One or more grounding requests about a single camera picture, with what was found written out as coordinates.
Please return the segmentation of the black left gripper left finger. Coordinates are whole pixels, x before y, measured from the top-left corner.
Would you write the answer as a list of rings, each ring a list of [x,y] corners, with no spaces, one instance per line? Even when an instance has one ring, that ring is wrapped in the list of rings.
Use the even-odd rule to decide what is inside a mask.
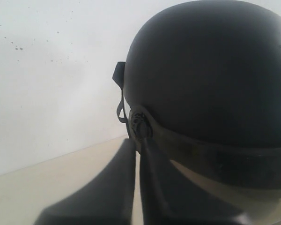
[[[135,167],[135,143],[131,139],[125,139],[112,160],[90,183],[45,208],[35,224],[131,224]]]

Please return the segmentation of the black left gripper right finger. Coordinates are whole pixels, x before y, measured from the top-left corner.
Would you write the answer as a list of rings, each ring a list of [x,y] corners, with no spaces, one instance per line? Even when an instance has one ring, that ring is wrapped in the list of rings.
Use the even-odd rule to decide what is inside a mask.
[[[241,209],[188,180],[146,138],[140,153],[140,192],[146,225],[248,225]]]

